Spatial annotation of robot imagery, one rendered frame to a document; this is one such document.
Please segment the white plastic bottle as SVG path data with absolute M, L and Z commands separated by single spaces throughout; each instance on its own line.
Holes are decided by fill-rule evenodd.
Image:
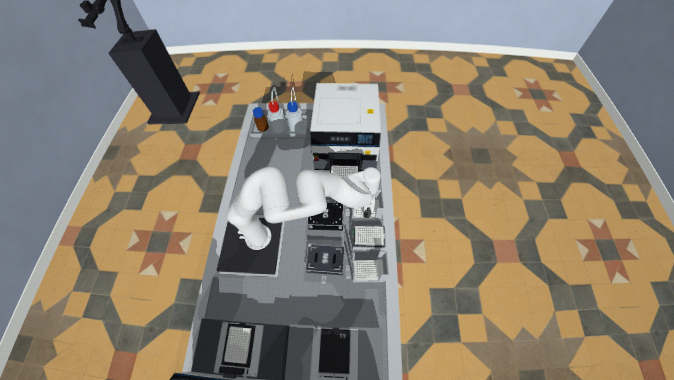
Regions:
M 272 130 L 276 133 L 281 133 L 286 130 L 286 122 L 283 114 L 283 110 L 280 108 L 281 114 L 277 117 L 272 117 L 268 112 L 269 120 L 272 126 Z
M 300 109 L 299 111 L 300 111 L 299 114 L 295 117 L 289 116 L 288 111 L 286 112 L 289 128 L 291 132 L 294 133 L 301 132 L 304 129 L 302 112 Z

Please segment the brown glass bottle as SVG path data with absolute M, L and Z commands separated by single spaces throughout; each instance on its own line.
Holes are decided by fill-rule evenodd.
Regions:
M 255 121 L 255 124 L 257 126 L 258 131 L 264 132 L 264 131 L 268 130 L 269 125 L 268 125 L 268 122 L 267 122 L 267 119 L 266 119 L 265 115 L 264 115 L 264 120 L 256 121 L 256 118 L 254 118 L 254 121 Z

